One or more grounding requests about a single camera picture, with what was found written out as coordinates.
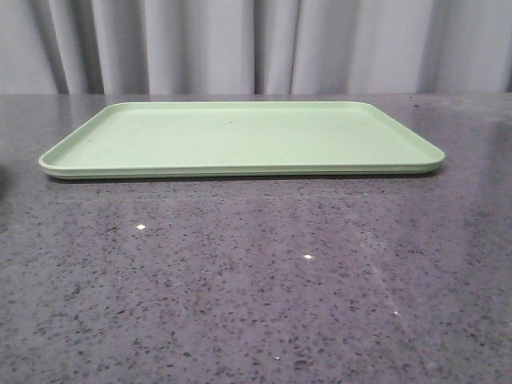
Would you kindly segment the light green plastic tray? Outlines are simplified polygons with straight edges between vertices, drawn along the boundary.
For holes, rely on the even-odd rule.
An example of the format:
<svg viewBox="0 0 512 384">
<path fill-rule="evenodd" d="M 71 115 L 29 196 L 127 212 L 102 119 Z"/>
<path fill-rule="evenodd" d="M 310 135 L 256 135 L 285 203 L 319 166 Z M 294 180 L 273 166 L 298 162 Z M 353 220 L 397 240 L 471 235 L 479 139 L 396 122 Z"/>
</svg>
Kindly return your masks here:
<svg viewBox="0 0 512 384">
<path fill-rule="evenodd" d="M 444 153 L 349 101 L 124 102 L 45 152 L 60 179 L 426 174 Z"/>
</svg>

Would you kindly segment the grey pleated curtain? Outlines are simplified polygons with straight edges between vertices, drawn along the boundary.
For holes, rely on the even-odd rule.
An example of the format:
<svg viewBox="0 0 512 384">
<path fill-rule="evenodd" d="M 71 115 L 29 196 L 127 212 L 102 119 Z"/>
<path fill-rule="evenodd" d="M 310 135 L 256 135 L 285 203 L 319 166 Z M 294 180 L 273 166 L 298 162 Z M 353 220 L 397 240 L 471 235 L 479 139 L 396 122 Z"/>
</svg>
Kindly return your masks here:
<svg viewBox="0 0 512 384">
<path fill-rule="evenodd" d="M 508 1 L 4 1 L 3 94 L 511 88 Z"/>
</svg>

